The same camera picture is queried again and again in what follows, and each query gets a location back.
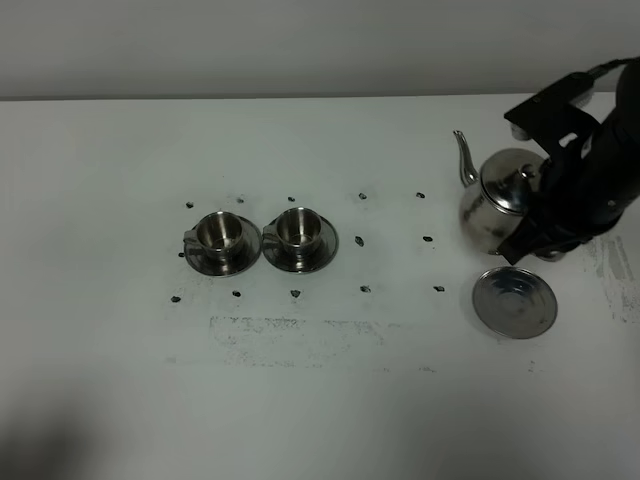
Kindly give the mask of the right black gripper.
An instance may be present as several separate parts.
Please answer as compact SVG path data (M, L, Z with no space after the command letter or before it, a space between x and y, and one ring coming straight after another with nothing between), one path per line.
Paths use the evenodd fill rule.
M574 140L549 158L534 207L497 251L510 265L565 253L610 230L624 210L625 141L616 134Z

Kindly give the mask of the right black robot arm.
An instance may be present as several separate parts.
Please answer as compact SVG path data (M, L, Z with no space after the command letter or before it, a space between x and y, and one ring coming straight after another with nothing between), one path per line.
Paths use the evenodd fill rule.
M576 102L597 79L622 70L603 122ZM569 252L611 230L639 196L639 60L570 73L509 110L505 119L548 155L539 190L498 247L510 264Z

